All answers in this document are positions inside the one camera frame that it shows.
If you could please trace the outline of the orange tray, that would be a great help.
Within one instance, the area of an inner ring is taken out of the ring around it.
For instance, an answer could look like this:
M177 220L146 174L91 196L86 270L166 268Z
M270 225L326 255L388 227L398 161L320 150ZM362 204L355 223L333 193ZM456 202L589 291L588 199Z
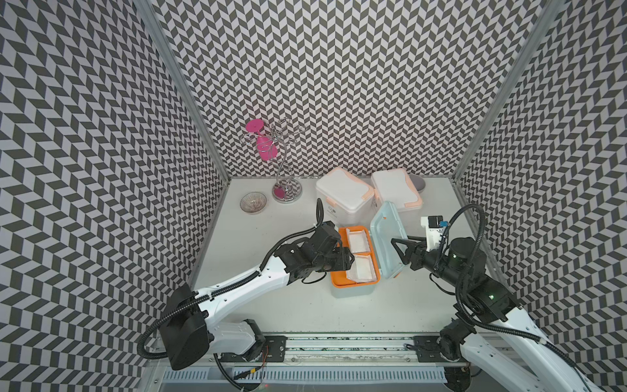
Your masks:
M344 248L354 258L347 271L331 272L333 288L344 296L369 294L380 282L375 248L365 226L339 228Z

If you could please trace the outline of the blue first aid kit box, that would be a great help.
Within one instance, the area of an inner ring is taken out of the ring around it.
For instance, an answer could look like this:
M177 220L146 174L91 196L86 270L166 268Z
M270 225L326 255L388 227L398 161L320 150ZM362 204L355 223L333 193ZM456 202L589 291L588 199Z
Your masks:
M375 248L375 255L380 271L380 282L397 277L403 269L404 264L401 262L390 241L392 238L405 239L408 238L408 236L395 205L391 202L384 202L373 217L368 231ZM344 296L339 294L339 291L334 289L333 286L331 289L333 297L336 298L369 296L373 294L374 291L364 295Z

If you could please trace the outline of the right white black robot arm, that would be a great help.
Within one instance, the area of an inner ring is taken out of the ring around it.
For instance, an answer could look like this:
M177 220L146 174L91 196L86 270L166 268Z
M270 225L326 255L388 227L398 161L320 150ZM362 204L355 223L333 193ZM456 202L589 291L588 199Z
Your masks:
M439 333L440 356L473 364L509 391L598 391L516 295L488 275L481 249L486 224L483 208L467 204L447 221L424 218L423 237L390 240L403 264L452 286L456 315Z

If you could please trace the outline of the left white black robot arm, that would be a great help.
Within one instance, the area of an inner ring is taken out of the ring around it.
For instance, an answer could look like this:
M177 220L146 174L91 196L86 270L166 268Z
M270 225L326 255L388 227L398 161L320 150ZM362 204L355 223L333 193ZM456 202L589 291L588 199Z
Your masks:
M265 344L257 323L246 319L227 322L235 310L294 283L311 284L312 274L325 278L348 271L355 262L343 245L335 225L324 218L323 202L316 202L316 224L281 238L259 266L220 284L193 290L183 284L171 294L166 307L140 335L137 354L142 359L167 359L171 369L182 370L206 354L235 354L256 359Z

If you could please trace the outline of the middle white first aid box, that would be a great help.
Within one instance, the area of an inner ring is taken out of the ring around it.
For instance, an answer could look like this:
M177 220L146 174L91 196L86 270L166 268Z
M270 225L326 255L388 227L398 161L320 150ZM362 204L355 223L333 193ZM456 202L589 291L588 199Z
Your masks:
M375 214L375 189L343 168L316 182L326 217L338 227L366 226Z

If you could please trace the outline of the white first aid box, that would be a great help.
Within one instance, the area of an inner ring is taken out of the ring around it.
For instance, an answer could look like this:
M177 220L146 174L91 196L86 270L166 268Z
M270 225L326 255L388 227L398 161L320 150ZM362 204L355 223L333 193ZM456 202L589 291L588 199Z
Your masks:
M403 168L375 171L371 175L375 189L375 206L391 202L398 212L416 211L423 207L423 200Z
M343 168L316 182L326 217L338 227L366 226L375 214L375 189Z

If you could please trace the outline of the right white first aid box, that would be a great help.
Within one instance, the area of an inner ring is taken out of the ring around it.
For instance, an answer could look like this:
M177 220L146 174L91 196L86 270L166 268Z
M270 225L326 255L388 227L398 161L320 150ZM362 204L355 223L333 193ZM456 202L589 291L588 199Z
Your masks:
M375 171L371 175L375 189L375 206L391 202L398 212L416 211L423 207L423 200L403 168Z

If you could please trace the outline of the small grey round bowl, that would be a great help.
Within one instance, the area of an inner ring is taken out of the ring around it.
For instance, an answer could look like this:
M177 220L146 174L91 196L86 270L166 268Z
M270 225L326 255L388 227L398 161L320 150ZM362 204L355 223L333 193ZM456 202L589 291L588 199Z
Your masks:
M418 193L422 193L424 189L426 188L426 180L422 176L418 176L414 174L410 174L409 177L411 179L412 184L416 188L416 191Z

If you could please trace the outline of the small clear glass bowl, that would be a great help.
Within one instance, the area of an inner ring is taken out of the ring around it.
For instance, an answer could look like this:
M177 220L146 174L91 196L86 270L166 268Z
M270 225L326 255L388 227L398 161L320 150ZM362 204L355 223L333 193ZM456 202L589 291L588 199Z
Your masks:
M250 192L242 197L239 206L243 212L254 215L262 212L267 202L268 199L265 194L261 192Z

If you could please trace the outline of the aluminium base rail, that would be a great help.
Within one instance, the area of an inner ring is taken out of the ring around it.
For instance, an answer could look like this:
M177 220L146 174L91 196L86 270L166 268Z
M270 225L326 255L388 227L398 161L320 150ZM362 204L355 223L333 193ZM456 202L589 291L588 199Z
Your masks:
M406 336L328 336L319 339L291 339L287 336L265 336L249 321L225 323L210 331L203 326L191 331L167 333L163 338L165 351L146 348L153 333L147 332L137 342L137 353L145 359L168 359L173 370L187 368L206 354L216 354L228 362L253 362L267 357L281 362L284 352L318 361L373 361L377 354L390 352L393 357L402 351L414 353L421 363L472 363L484 369L511 368L508 357L496 357L496 350L483 336L472 333L464 325L449 325L439 335Z

